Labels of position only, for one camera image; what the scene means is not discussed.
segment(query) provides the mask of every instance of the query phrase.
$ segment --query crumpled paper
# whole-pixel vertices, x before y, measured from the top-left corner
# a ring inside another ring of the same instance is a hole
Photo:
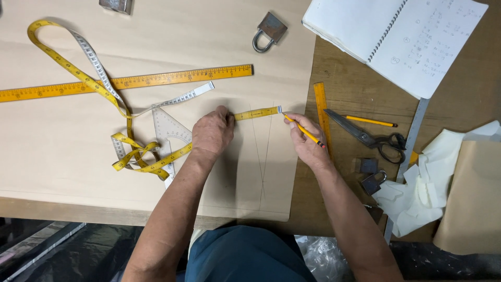
[[[386,181],[372,195],[394,222],[395,236],[407,235],[443,216],[449,182],[466,140],[501,142],[501,126],[493,121],[468,133],[444,129],[419,155],[418,165],[404,173],[406,184]]]

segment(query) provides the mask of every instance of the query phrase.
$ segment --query scissors blade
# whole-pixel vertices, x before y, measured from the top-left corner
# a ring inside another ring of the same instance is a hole
[[[365,131],[358,129],[354,124],[352,124],[349,120],[340,116],[338,113],[331,109],[324,109],[324,112],[330,116],[333,120],[339,123],[347,132],[351,133],[351,135],[355,136],[358,140],[360,140],[365,146],[370,146],[376,143],[376,140],[372,138]]]

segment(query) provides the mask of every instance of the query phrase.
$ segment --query yellow pencil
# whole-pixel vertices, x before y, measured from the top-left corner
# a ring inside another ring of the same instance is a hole
[[[363,122],[368,122],[368,123],[380,124],[380,125],[389,126],[389,127],[397,127],[398,126],[398,124],[396,124],[396,123],[373,120],[373,119],[368,119],[368,118],[363,118],[363,117],[358,117],[358,116],[352,116],[352,115],[341,115],[341,116],[346,118],[346,119],[352,119],[352,120],[363,121]]]
[[[298,125],[299,130],[301,130],[306,136],[308,136],[311,140],[313,140],[315,143],[320,145],[322,148],[325,148],[325,145],[320,142],[320,140],[316,139],[315,136],[313,136],[311,133],[308,132],[304,127],[302,127],[299,123],[288,117],[286,114],[284,114],[285,118],[288,119],[290,122],[295,122]]]

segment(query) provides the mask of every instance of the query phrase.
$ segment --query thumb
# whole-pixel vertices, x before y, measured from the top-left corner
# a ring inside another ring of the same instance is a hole
[[[291,126],[291,139],[294,144],[304,143],[306,141],[303,133],[299,130],[295,122],[289,124]]]

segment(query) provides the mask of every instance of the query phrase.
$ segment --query spiral notebook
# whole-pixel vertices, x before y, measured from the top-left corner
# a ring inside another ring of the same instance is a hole
[[[430,98],[488,5],[472,0],[313,0],[303,25],[416,98]]]

